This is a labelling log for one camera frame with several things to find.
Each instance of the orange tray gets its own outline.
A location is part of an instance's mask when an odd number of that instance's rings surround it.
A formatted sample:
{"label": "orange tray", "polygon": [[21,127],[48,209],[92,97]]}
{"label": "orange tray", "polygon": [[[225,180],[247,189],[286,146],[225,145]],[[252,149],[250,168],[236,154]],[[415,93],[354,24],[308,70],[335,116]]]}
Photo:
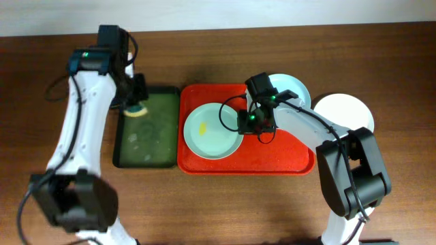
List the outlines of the orange tray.
{"label": "orange tray", "polygon": [[[293,135],[277,130],[269,144],[258,142],[257,136],[245,135],[238,150],[219,160],[203,159],[194,154],[183,139],[186,118],[205,103],[223,103],[231,96],[245,92],[244,84],[194,84],[182,91],[178,119],[177,164],[187,174],[207,175],[305,175],[315,166],[315,155]],[[228,106],[247,109],[244,99],[233,99]],[[262,135],[265,142],[272,134]]]}

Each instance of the white wall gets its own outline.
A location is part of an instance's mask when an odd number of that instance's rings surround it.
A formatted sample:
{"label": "white wall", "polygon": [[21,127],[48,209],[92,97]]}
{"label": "white wall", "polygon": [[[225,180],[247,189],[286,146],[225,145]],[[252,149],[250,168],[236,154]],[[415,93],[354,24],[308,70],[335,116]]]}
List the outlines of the white wall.
{"label": "white wall", "polygon": [[0,0],[0,36],[436,20],[436,0]]}

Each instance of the brown table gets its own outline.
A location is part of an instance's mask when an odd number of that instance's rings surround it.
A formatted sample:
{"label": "brown table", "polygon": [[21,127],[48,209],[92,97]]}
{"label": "brown table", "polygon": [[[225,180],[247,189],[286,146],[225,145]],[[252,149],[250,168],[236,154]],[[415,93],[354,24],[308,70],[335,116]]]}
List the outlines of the brown table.
{"label": "brown table", "polygon": [[[375,117],[392,193],[361,238],[436,243],[436,22],[134,36],[136,71],[149,84],[242,83],[267,71],[296,76],[313,98],[341,92],[363,100]],[[96,35],[0,38],[2,244],[18,244],[16,207],[29,175],[45,169],[62,127],[66,102],[44,101],[44,89],[63,74],[74,48],[95,42]],[[103,177],[118,191],[122,223],[142,243],[272,243],[316,238],[326,227],[329,208],[316,168],[303,177],[117,169],[116,118],[109,112]],[[74,239],[49,227],[33,200],[23,219],[34,244]]]}

